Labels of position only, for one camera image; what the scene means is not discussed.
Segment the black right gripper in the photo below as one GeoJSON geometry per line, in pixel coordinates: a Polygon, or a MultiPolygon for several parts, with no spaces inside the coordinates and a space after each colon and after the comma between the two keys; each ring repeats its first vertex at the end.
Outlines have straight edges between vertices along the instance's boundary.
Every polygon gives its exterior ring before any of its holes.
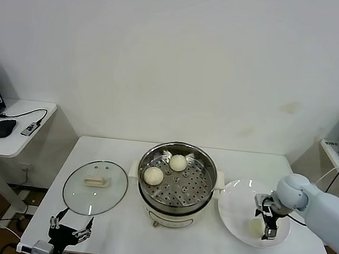
{"type": "Polygon", "coordinates": [[[273,213],[271,211],[271,206],[270,204],[263,204],[262,205],[262,211],[259,209],[256,209],[255,211],[255,216],[261,215],[263,217],[264,223],[265,223],[265,229],[264,233],[261,237],[262,240],[273,240],[276,238],[277,234],[277,220],[278,220],[278,215],[273,213]]]}

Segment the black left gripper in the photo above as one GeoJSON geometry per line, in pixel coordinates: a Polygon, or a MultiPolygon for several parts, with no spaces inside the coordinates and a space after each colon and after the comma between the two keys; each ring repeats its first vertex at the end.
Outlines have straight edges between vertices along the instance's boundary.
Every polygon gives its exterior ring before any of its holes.
{"type": "Polygon", "coordinates": [[[51,216],[50,218],[50,227],[48,230],[48,236],[50,237],[50,240],[48,242],[53,246],[74,246],[77,243],[77,239],[84,241],[91,236],[91,228],[94,217],[92,217],[87,225],[79,231],[76,231],[75,229],[66,225],[59,225],[60,221],[67,214],[68,210],[69,208],[67,207],[60,211],[56,216],[51,216]]]}

